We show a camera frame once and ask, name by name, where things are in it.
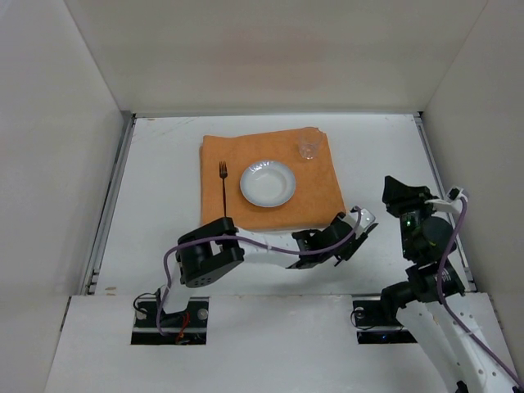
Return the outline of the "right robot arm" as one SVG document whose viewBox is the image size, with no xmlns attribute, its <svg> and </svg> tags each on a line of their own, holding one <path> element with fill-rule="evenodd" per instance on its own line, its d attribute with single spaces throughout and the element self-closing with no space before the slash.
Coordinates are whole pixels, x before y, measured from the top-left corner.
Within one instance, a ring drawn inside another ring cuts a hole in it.
<svg viewBox="0 0 524 393">
<path fill-rule="evenodd" d="M 523 383 L 488 346 L 465 286 L 449 262 L 468 209 L 460 187 L 445 198 L 387 175 L 382 201 L 400 221 L 404 282 L 381 292 L 385 316 L 407 328 L 450 392 L 521 392 Z"/>
</svg>

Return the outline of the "black fork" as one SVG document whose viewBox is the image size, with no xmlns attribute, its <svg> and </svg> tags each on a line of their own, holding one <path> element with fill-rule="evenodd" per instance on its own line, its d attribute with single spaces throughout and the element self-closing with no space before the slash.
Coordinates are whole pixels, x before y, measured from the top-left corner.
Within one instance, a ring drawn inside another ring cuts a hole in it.
<svg viewBox="0 0 524 393">
<path fill-rule="evenodd" d="M 224 217 L 227 216 L 227 193 L 226 193 L 226 179 L 228 177 L 228 168 L 225 160 L 219 162 L 219 176 L 222 181 L 222 198 Z"/>
</svg>

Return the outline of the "clear drinking glass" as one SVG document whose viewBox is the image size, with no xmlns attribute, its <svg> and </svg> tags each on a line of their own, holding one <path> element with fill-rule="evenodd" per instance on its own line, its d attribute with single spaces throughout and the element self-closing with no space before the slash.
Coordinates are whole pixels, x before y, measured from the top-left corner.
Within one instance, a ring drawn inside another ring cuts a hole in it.
<svg viewBox="0 0 524 393">
<path fill-rule="evenodd" d="M 298 149 L 300 156 L 312 160 L 318 155 L 323 133 L 317 128 L 303 128 L 298 132 Z"/>
</svg>

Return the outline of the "orange cloth placemat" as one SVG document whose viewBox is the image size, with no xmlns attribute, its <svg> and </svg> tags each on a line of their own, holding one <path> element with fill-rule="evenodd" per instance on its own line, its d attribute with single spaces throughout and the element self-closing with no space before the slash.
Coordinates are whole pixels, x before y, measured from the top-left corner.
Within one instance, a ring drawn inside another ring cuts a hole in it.
<svg viewBox="0 0 524 393">
<path fill-rule="evenodd" d="M 222 181 L 219 162 L 225 160 L 227 215 L 236 226 L 248 230 L 314 228 L 329 224 L 344 212 L 343 197 L 332 163 L 327 135 L 323 135 L 318 155 L 312 160 L 300 156 L 298 132 L 288 129 L 239 137 L 206 135 L 201 156 L 201 222 L 222 216 Z M 240 190 L 244 170 L 260 160 L 276 160 L 287 165 L 296 177 L 296 191 L 286 204 L 263 208 L 248 202 Z"/>
</svg>

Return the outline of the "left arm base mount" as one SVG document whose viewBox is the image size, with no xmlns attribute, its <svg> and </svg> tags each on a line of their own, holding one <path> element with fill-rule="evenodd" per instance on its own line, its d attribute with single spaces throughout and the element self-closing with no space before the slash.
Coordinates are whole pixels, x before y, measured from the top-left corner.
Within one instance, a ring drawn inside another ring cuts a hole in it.
<svg viewBox="0 0 524 393">
<path fill-rule="evenodd" d="M 142 293 L 133 301 L 134 321 L 130 339 L 133 346 L 203 346 L 207 341 L 209 298 L 192 297 L 185 310 L 160 312 L 160 334 L 156 326 L 160 289 Z"/>
</svg>

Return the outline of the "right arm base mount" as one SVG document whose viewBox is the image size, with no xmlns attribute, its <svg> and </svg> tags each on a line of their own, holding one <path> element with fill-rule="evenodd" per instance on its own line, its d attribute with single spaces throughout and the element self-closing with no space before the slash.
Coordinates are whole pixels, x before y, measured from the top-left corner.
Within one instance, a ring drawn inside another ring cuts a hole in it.
<svg viewBox="0 0 524 393">
<path fill-rule="evenodd" d="M 414 344 L 416 339 L 396 319 L 388 317 L 379 299 L 356 298 L 350 314 L 360 345 Z"/>
</svg>

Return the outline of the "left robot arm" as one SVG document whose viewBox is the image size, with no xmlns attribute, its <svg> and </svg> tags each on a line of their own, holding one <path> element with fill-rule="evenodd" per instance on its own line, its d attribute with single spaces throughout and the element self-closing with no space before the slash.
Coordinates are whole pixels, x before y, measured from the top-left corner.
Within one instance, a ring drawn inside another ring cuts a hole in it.
<svg viewBox="0 0 524 393">
<path fill-rule="evenodd" d="M 349 260 L 378 226 L 375 216 L 358 206 L 338 213 L 324 229 L 293 233 L 250 232 L 224 217 L 178 239 L 166 251 L 165 289 L 157 313 L 182 313 L 192 291 L 209 286 L 242 263 L 271 264 L 289 270 L 312 269 L 329 260 Z"/>
</svg>

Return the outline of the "white round plate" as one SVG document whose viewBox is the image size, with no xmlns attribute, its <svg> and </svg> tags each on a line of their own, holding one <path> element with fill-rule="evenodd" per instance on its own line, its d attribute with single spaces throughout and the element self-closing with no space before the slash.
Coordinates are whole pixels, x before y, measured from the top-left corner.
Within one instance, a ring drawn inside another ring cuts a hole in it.
<svg viewBox="0 0 524 393">
<path fill-rule="evenodd" d="M 294 196 L 296 177 L 280 161 L 260 160 L 244 170 L 240 178 L 240 190 L 244 198 L 254 206 L 279 207 Z"/>
</svg>

